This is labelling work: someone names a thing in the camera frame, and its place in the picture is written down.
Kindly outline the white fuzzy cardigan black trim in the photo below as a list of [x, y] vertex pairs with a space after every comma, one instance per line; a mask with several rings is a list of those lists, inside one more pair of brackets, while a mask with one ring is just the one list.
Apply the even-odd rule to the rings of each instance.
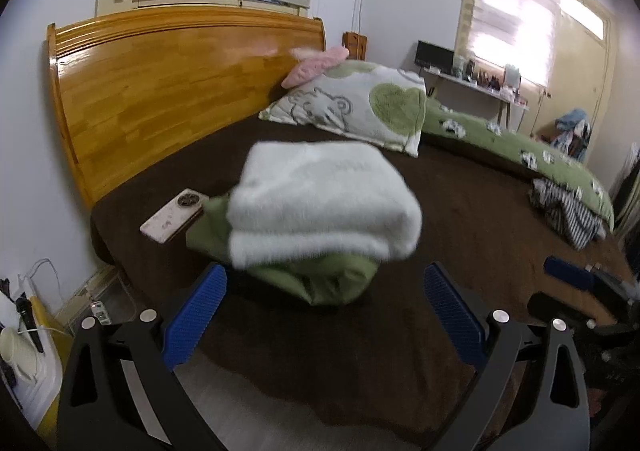
[[422, 211], [387, 158], [362, 142], [258, 142], [230, 195], [229, 254], [248, 269], [326, 254], [408, 258]]

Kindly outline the hanging dark clothes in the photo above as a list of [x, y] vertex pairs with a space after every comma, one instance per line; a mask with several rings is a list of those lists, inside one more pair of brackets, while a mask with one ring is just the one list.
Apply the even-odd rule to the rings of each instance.
[[621, 249], [639, 222], [639, 143], [632, 142], [614, 182], [614, 237]]

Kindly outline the blue clothes pile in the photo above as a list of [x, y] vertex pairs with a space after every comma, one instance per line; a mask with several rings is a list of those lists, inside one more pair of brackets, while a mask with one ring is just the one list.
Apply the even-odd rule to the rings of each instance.
[[582, 163], [585, 160], [592, 133], [587, 112], [582, 108], [574, 108], [555, 119], [554, 127], [558, 134], [551, 141], [552, 148]]

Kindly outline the grey striped garment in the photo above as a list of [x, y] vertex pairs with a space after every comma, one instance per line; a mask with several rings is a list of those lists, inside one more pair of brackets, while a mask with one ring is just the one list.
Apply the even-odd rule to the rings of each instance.
[[603, 220], [578, 200], [574, 192], [550, 180], [535, 179], [528, 200], [533, 210], [575, 251], [606, 237]]

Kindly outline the green cow-print duvet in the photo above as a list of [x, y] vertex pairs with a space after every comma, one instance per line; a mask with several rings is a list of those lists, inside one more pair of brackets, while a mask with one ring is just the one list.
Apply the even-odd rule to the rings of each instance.
[[614, 229], [614, 207], [608, 191], [584, 164], [556, 148], [506, 130], [496, 122], [455, 112], [433, 98], [427, 99], [422, 132], [454, 145], [471, 145], [473, 153], [489, 153], [507, 160], [527, 176], [536, 174], [564, 186], [599, 215], [608, 229]]

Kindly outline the white desk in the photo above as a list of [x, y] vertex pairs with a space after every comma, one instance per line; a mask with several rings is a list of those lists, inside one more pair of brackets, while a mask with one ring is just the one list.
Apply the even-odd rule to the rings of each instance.
[[421, 68], [420, 74], [425, 79], [427, 89], [432, 90], [432, 97], [440, 104], [456, 112], [495, 119], [500, 126], [511, 131], [520, 129], [528, 111], [526, 104], [511, 102], [494, 90], [473, 85], [454, 76], [425, 68]]

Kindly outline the vanity mirror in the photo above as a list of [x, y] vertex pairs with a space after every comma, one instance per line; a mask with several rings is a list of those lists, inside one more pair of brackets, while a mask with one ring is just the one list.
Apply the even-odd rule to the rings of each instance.
[[520, 70], [512, 65], [506, 64], [504, 67], [503, 86], [512, 88], [514, 90], [520, 89], [521, 86], [521, 74]]

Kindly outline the white phone on bed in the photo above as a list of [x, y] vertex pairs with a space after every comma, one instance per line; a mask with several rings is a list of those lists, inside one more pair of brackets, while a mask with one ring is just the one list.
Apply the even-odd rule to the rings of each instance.
[[200, 213], [206, 200], [208, 196], [185, 189], [142, 223], [140, 232], [150, 240], [164, 244]]

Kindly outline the cream door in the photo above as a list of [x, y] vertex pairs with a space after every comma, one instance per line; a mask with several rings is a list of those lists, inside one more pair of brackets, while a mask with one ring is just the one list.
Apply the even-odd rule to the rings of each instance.
[[536, 137], [551, 134], [554, 122], [580, 108], [595, 126], [608, 106], [615, 53], [612, 14], [597, 0], [561, 0], [553, 67], [532, 126]]

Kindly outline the white pillow green heart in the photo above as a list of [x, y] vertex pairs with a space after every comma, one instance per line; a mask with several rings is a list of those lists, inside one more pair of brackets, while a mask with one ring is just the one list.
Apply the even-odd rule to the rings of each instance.
[[314, 126], [379, 148], [419, 155], [427, 95], [415, 72], [345, 61], [305, 82], [259, 113], [267, 122]]

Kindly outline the black monitor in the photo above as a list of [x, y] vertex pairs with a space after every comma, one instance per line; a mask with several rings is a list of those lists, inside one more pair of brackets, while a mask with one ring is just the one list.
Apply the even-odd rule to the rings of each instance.
[[453, 62], [454, 52], [452, 50], [422, 40], [418, 41], [414, 55], [414, 64], [418, 67], [437, 68], [439, 72], [449, 74]]

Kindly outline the window roller blind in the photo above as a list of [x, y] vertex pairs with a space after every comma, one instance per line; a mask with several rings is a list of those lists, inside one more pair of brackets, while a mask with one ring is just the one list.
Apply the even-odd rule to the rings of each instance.
[[462, 0], [454, 51], [546, 87], [559, 19], [560, 0]]

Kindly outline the wooden chair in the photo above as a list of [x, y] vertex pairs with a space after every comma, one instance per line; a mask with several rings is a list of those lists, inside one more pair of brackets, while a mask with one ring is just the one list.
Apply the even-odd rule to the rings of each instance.
[[342, 45], [348, 50], [349, 60], [364, 61], [367, 55], [368, 37], [355, 32], [345, 32]]

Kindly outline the pink pillow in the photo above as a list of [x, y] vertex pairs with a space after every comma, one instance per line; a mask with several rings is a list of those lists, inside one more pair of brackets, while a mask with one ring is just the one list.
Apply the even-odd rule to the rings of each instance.
[[349, 50], [343, 46], [320, 51], [311, 48], [294, 48], [290, 55], [297, 61], [281, 82], [284, 89], [292, 89], [322, 75], [326, 70], [340, 65], [348, 59]]

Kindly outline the wooden headboard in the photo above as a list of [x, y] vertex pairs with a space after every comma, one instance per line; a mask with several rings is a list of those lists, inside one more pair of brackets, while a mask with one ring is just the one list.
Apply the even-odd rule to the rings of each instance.
[[213, 6], [49, 24], [53, 110], [88, 207], [160, 160], [280, 98], [295, 48], [326, 45], [318, 18]]

